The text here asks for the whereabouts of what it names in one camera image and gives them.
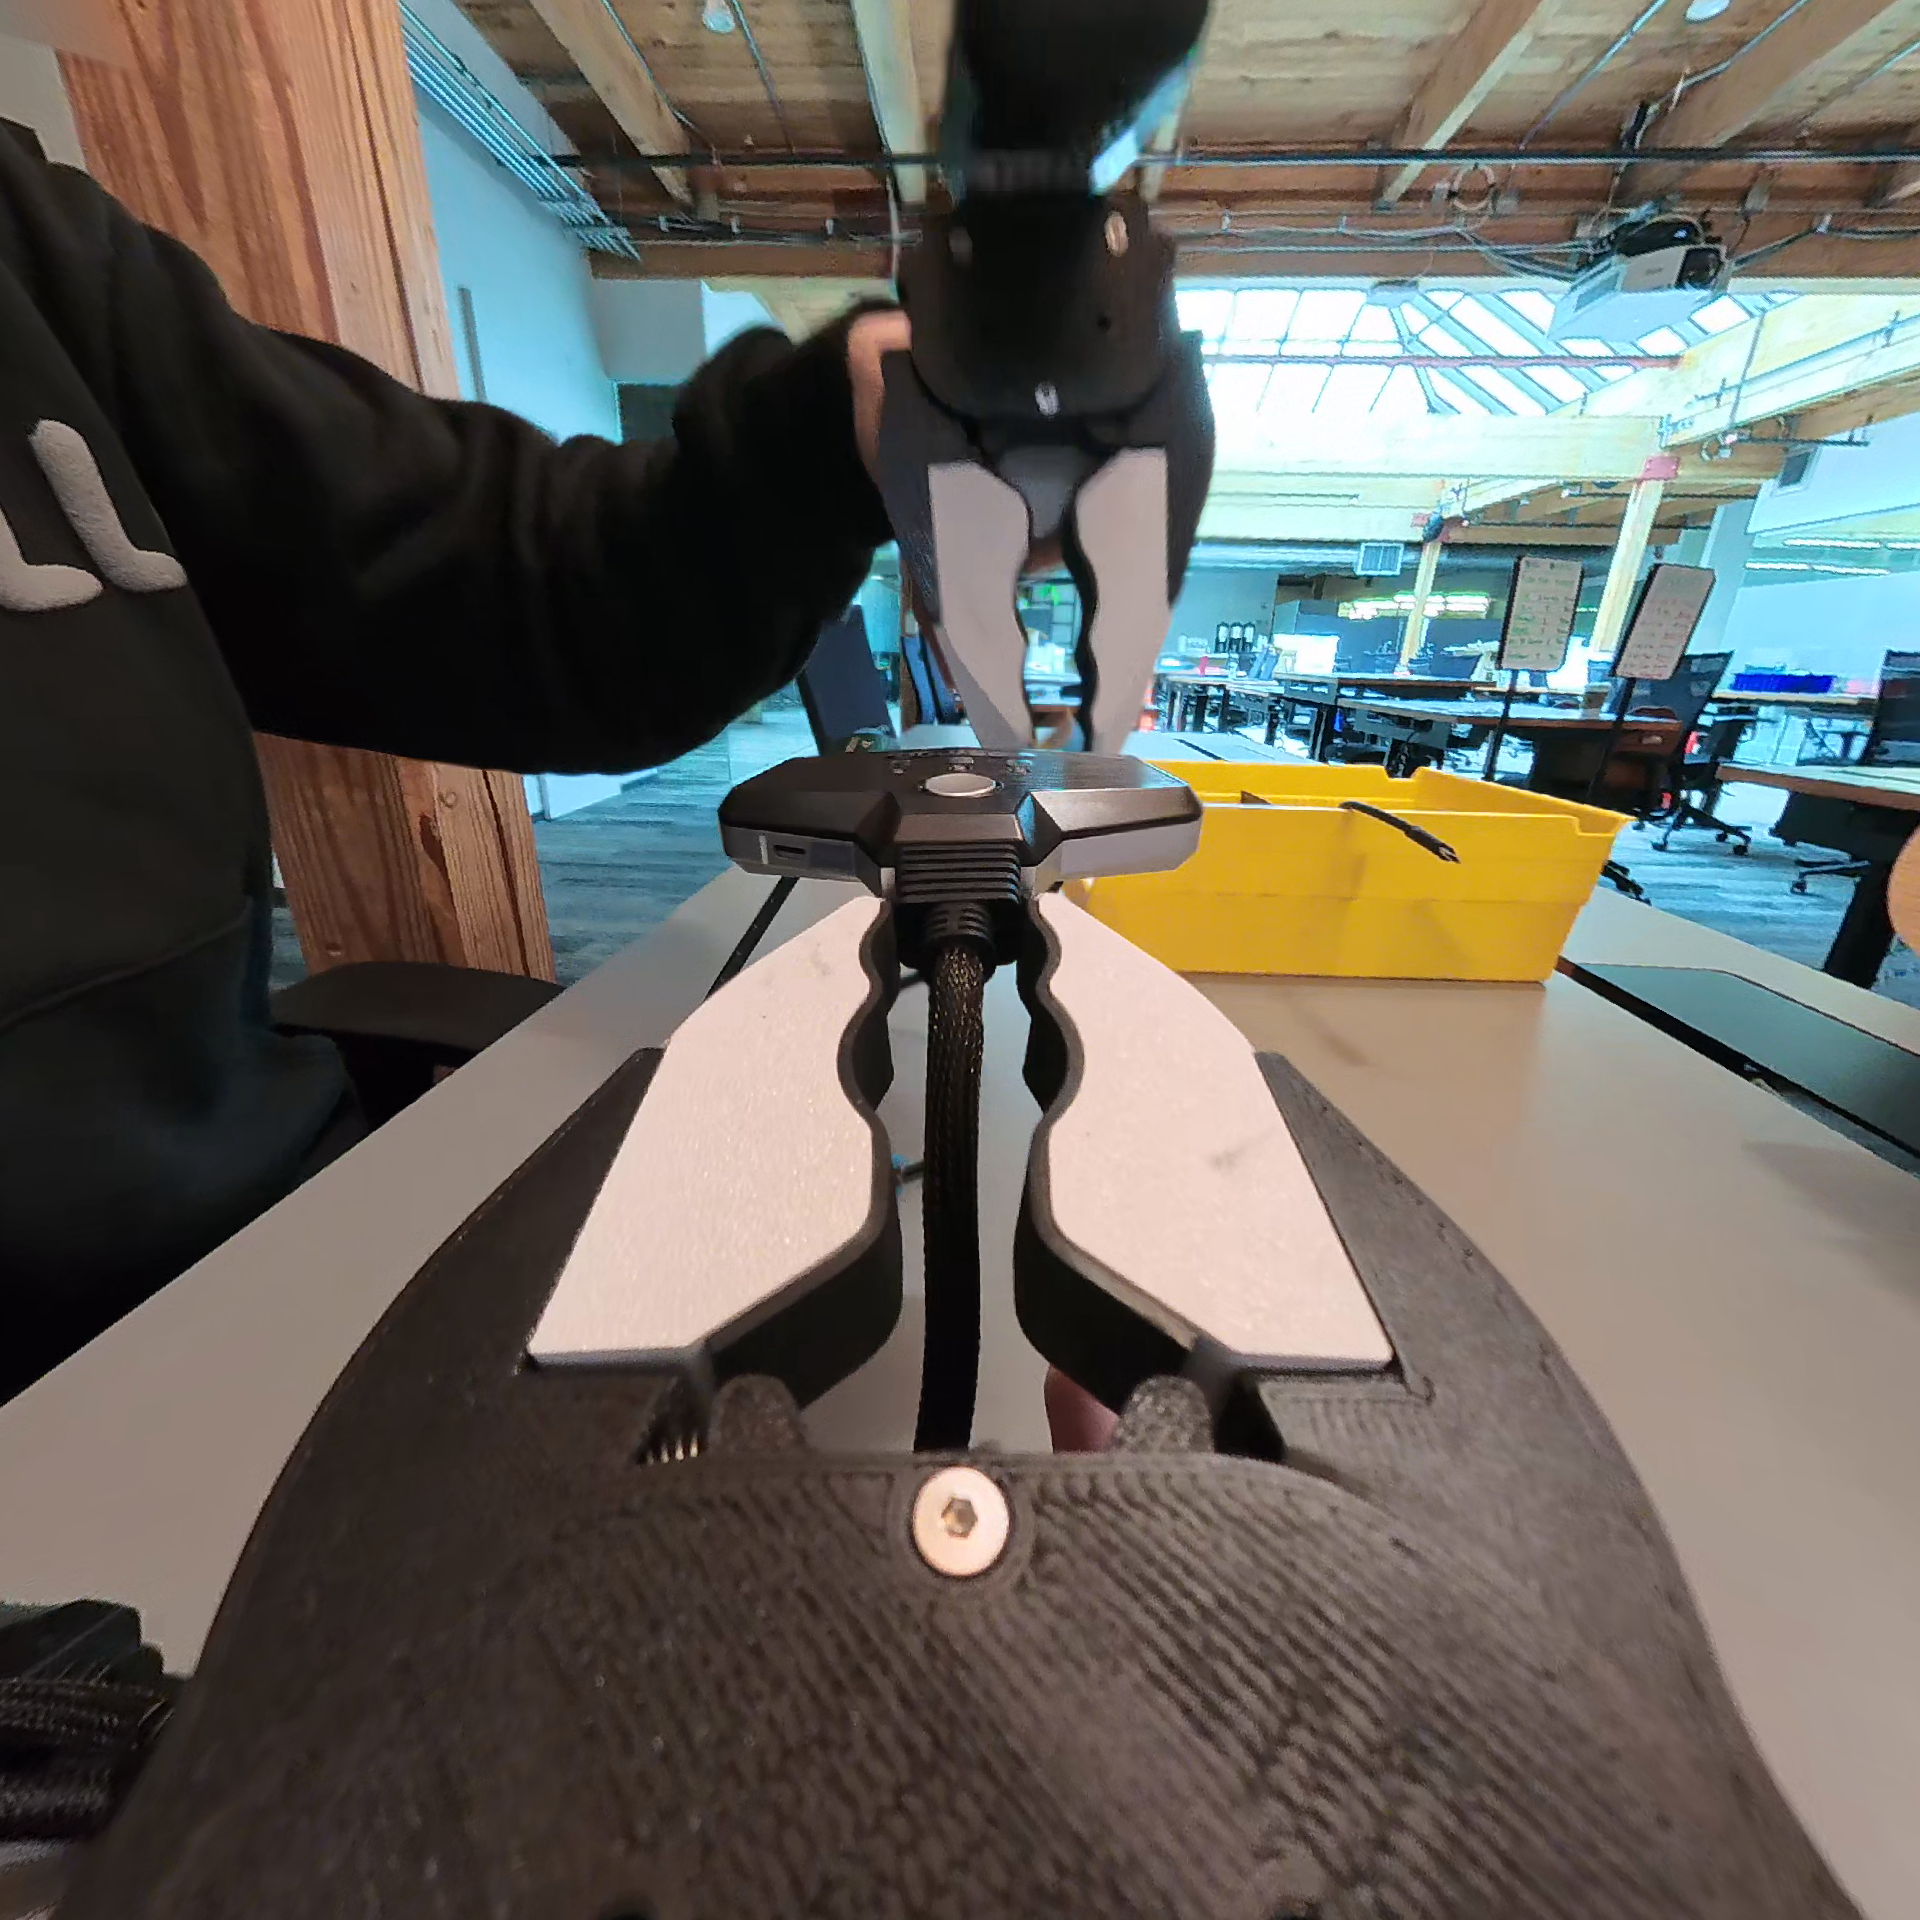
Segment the black usb hub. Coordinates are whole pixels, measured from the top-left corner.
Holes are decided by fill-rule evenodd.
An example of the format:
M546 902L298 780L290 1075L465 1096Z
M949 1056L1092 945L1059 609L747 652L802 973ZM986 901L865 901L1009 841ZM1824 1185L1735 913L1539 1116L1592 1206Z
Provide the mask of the black usb hub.
M1003 905L1066 879L1168 873L1204 806L1135 756L940 748L789 759L717 808L749 873L841 879L898 905Z

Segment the person's black hoodie torso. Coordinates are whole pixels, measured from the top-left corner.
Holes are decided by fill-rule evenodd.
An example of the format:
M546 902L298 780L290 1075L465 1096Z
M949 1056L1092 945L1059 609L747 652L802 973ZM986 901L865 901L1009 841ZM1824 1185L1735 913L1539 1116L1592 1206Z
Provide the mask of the person's black hoodie torso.
M360 1133L339 1056L274 1030L255 702L285 733L512 759L465 709L296 686L299 566L357 600L347 516L525 484L556 440L242 319L201 261L4 125L4 1396Z

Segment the wooden pillar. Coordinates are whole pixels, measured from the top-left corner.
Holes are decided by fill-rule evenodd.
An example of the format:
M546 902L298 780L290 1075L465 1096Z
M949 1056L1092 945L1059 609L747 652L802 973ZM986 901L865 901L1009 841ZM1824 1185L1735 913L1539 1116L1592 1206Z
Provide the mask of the wooden pillar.
M114 1L61 52L81 150L261 325L458 393L413 85L393 1ZM259 736L272 844L314 972L556 973L521 781Z

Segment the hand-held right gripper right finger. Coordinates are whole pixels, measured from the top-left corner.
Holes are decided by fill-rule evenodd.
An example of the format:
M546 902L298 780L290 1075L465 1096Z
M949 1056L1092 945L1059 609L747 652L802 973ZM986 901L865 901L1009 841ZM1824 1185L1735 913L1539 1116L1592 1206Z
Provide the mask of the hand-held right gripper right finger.
M1016 1309L1107 1407L1152 1375L1212 1411L1264 1375L1373 1381L1396 1356L1258 1048L1066 896L1031 905L1024 1084L1040 1118Z

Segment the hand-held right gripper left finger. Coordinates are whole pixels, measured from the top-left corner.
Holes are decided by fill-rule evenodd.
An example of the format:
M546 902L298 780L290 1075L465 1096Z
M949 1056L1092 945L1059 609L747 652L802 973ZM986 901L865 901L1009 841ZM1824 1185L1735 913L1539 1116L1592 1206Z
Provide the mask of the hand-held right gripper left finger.
M889 905L856 896L674 1032L536 1324L541 1369L780 1381L807 1405L904 1304Z

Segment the yellow plastic bin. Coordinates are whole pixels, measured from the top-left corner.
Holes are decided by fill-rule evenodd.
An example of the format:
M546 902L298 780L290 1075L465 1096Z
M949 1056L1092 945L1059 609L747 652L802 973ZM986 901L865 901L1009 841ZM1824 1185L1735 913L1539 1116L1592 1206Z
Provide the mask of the yellow plastic bin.
M1540 985L1626 828L1607 806L1436 771L1159 768L1204 806L1199 851L1066 893L1185 973Z

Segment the ceiling projector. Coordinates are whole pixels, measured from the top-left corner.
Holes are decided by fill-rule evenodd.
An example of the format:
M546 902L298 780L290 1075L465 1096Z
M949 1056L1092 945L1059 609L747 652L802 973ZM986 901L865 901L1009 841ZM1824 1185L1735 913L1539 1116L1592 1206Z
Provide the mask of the ceiling projector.
M1695 315L1723 293L1729 277L1727 247L1705 223L1682 215L1623 223L1561 285L1548 337L1634 343Z

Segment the wooden top desk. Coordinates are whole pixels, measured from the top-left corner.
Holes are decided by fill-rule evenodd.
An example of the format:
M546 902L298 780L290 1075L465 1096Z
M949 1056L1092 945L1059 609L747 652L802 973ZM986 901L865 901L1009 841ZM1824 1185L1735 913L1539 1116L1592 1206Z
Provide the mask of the wooden top desk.
M1786 796L1772 835L1787 847L1811 847L1800 859L1791 891L1805 896L1815 878L1855 885L1821 972L1872 992L1900 942L1893 924L1893 878L1900 859L1915 851L1919 773L1913 765L1741 765L1719 774L1721 783L1754 783Z

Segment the person's left forearm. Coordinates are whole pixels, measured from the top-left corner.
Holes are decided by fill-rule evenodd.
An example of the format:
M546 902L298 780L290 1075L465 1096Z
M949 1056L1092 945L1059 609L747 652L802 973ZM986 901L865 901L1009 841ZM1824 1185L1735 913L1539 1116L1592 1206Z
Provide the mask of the person's left forearm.
M891 540L852 432L860 308L802 343L733 335L648 443L552 440L336 361L276 468L296 555L234 648L257 729L517 774L628 773L724 732Z

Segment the person's left hand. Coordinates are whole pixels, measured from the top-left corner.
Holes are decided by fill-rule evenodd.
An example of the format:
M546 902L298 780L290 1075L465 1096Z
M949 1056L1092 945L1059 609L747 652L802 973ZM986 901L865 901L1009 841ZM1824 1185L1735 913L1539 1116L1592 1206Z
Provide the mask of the person's left hand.
M881 478L881 413L884 371L893 355L909 351L909 317L896 304L856 311L847 332L847 365L856 447L872 480Z

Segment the row of dark desks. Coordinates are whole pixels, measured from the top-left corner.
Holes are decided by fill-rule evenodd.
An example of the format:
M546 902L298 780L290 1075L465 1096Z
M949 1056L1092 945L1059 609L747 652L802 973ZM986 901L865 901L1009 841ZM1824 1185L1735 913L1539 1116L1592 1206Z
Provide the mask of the row of dark desks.
M1159 729L1168 733L1260 727L1280 745L1305 727L1313 760L1378 763L1403 776L1469 755L1481 776L1499 774L1509 743L1530 752L1522 783L1559 799L1642 808L1688 755L1692 721L1663 709L1611 715L1561 699L1528 702L1465 680L1384 676L1215 676L1163 670Z

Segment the black flat panel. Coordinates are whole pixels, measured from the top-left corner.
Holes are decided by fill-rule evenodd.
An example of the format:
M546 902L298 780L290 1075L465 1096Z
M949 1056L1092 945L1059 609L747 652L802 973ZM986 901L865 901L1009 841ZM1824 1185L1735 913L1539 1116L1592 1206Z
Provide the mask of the black flat panel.
M1915 1169L1911 1047L1721 969L1561 960L1559 972L1717 1068Z

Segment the standing whiteboard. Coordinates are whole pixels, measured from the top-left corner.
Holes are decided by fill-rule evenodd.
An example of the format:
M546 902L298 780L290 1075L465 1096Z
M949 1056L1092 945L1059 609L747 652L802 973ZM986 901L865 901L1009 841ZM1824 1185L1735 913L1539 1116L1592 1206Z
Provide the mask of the standing whiteboard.
M1613 680L1669 680L1685 661L1704 617L1717 572L1682 563L1655 565L1626 620Z
M1513 568L1496 670L1552 675L1569 661L1583 590L1583 559L1524 555Z

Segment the black office chair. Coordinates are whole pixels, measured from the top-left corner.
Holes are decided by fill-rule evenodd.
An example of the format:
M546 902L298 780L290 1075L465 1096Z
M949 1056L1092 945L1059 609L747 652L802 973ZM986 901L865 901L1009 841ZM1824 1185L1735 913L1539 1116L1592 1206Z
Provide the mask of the black office chair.
M1675 752L1659 765L1653 804L1636 817L1636 828L1663 828L1658 851L1669 851L1673 836L1685 828L1712 829L1717 841L1732 845L1738 854L1751 853L1754 832L1727 823L1717 811L1721 768L1738 752L1746 717L1709 717L1721 680L1732 662L1732 652L1690 654L1677 670L1663 680L1640 680L1633 699L1623 703L1631 717L1667 715L1680 725Z

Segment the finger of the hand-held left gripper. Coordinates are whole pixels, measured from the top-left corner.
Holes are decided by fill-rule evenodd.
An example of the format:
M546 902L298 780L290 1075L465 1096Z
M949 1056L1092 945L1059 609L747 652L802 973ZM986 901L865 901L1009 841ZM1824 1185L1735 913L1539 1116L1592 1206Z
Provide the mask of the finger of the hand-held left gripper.
M1083 596L1080 727L1092 755L1121 755L1139 729L1168 636L1168 456L1122 447L1072 500L1072 563Z
M1033 524L1021 494L979 463L929 468L936 630L979 743L1037 743L1024 692L1027 638L1018 590Z

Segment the dark blue chair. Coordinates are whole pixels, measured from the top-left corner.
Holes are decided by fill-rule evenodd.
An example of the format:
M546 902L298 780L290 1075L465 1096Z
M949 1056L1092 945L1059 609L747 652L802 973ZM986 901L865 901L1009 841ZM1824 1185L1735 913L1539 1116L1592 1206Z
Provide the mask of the dark blue chair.
M874 657L861 606L826 622L799 675L816 755L887 752L896 739L889 686Z

